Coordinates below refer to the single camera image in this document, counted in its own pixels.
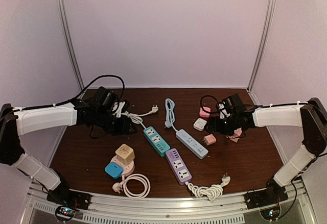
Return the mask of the pink cube socket adapter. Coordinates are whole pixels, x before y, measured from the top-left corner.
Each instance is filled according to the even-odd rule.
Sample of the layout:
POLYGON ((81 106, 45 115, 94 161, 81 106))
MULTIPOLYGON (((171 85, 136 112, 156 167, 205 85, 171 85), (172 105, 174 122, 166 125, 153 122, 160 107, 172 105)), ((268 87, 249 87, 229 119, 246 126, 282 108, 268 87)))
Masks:
POLYGON ((234 134, 232 136, 226 136, 228 140, 237 143, 239 141, 239 139, 242 136, 242 129, 238 128, 236 130, 234 130, 234 134))

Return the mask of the small pink plug adapter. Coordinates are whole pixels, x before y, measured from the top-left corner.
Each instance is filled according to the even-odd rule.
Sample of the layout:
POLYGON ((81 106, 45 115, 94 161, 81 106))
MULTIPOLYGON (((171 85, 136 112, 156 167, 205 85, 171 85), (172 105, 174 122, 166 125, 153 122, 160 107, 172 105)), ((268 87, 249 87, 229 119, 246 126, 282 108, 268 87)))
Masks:
POLYGON ((203 137, 203 142, 209 146, 217 142, 216 137, 213 134, 209 134, 203 137))

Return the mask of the pink square plug adapter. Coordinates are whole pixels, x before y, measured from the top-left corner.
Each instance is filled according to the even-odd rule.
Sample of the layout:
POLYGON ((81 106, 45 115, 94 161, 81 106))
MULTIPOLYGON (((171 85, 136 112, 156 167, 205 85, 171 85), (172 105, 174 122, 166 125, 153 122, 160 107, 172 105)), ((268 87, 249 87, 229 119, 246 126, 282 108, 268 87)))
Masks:
POLYGON ((201 107, 199 111, 199 116, 202 118, 209 118, 211 113, 211 108, 210 107, 201 107))

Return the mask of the white plug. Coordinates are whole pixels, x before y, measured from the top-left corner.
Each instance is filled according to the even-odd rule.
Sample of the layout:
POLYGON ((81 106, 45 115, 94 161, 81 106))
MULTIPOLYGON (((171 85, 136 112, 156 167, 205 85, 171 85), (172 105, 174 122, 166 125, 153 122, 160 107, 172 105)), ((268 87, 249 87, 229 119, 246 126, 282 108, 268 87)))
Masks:
POLYGON ((204 128, 207 124, 207 121, 203 118, 198 118, 197 120, 194 121, 193 123, 193 128, 197 131, 204 131, 204 128))

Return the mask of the beige cube adapter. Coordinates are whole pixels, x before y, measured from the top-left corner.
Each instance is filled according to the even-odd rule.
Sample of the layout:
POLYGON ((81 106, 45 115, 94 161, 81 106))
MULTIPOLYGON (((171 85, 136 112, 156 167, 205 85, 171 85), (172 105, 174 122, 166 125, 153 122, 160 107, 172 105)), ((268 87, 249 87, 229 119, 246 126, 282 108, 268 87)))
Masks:
POLYGON ((134 159, 135 154, 133 148, 126 144, 122 144, 116 151, 117 159, 124 165, 129 165, 134 159))

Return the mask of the light blue power strip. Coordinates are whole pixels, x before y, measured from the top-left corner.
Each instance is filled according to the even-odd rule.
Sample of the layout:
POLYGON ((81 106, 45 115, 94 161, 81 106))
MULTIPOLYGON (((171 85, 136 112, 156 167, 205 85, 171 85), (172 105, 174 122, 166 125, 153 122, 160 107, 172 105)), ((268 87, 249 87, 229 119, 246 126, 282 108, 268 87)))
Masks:
POLYGON ((176 138, 199 159, 204 159, 208 155, 208 150, 184 129, 178 130, 175 135, 176 138))

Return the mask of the teal power strip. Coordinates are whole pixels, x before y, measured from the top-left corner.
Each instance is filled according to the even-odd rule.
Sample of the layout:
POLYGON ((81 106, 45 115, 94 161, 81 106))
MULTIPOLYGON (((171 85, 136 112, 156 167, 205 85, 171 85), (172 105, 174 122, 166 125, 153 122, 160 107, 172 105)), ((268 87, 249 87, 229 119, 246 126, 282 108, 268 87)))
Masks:
POLYGON ((171 149, 153 127, 145 128, 143 130, 143 135, 161 157, 165 157, 166 152, 171 149))

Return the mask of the blue square adapter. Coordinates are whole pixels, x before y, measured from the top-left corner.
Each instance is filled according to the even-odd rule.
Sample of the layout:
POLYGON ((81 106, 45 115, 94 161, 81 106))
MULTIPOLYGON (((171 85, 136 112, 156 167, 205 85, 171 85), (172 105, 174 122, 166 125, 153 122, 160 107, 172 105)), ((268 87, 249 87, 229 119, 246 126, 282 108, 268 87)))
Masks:
POLYGON ((112 178, 117 179, 119 178, 124 170, 121 166, 119 166, 115 162, 110 162, 106 167, 105 167, 105 172, 110 175, 112 178))

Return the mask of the round pink white power strip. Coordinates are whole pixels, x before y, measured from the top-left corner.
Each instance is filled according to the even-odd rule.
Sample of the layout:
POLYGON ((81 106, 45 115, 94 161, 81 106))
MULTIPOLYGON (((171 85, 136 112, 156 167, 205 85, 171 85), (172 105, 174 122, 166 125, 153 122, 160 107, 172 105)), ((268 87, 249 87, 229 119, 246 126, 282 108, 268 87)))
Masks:
POLYGON ((131 175, 134 172, 134 169, 135 169, 134 161, 132 161, 129 165, 124 165, 123 163, 121 163, 117 159, 117 156, 114 156, 111 159, 111 162, 115 162, 115 163, 117 163, 119 166, 121 166, 123 168, 124 172, 120 177, 127 177, 127 176, 131 175))

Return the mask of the purple power strip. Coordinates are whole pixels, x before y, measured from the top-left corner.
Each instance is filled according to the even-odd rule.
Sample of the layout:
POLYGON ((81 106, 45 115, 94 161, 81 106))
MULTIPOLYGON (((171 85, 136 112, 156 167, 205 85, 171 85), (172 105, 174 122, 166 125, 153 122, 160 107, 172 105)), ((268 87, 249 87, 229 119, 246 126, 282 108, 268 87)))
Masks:
POLYGON ((184 185, 192 179, 192 175, 177 149, 172 148, 166 151, 166 159, 179 185, 184 185))

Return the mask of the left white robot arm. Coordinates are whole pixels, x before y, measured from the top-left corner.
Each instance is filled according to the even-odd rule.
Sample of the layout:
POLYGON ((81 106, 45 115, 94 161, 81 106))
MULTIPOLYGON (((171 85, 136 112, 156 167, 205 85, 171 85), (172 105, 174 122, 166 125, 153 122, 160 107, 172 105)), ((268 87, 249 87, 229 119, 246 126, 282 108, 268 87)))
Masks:
POLYGON ((20 144, 20 136, 55 128, 86 125, 99 127, 106 134, 129 135, 136 132, 129 117, 123 115, 126 105, 118 102, 74 99, 63 105, 46 105, 39 108, 13 108, 10 104, 1 109, 1 164, 16 167, 28 177, 37 180, 63 206, 74 198, 67 181, 53 169, 27 153, 20 144))

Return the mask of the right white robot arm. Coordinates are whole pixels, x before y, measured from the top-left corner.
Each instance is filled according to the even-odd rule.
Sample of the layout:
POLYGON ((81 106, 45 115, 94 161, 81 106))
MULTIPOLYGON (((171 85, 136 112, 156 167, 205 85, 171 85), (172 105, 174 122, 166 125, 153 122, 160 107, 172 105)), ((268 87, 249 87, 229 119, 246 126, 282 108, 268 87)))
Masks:
POLYGON ((283 187, 297 178, 319 157, 326 155, 326 110, 320 99, 288 104, 249 105, 238 94, 233 94, 216 104, 205 126, 209 133, 232 136, 235 130, 292 126, 302 128, 300 148, 266 183, 262 200, 273 204, 282 195, 283 187))

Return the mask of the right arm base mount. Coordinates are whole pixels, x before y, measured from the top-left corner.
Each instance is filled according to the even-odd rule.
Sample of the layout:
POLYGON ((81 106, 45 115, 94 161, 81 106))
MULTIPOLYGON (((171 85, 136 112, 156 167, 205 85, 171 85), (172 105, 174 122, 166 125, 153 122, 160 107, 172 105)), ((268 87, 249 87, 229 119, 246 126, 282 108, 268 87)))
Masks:
POLYGON ((244 194, 244 200, 248 210, 258 208, 265 221, 273 222, 282 216, 281 202, 288 200, 288 195, 282 193, 278 197, 271 198, 266 189, 259 191, 250 189, 244 194))

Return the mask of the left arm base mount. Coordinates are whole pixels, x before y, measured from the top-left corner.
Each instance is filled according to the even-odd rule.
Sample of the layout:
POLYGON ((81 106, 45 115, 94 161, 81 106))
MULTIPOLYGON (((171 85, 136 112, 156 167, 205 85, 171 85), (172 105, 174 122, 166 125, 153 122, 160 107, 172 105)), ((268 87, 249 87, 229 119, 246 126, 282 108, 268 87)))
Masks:
POLYGON ((88 210, 91 195, 88 193, 68 190, 67 193, 57 194, 54 191, 42 189, 47 194, 46 200, 56 203, 54 215, 58 221, 66 223, 81 214, 81 210, 88 210))

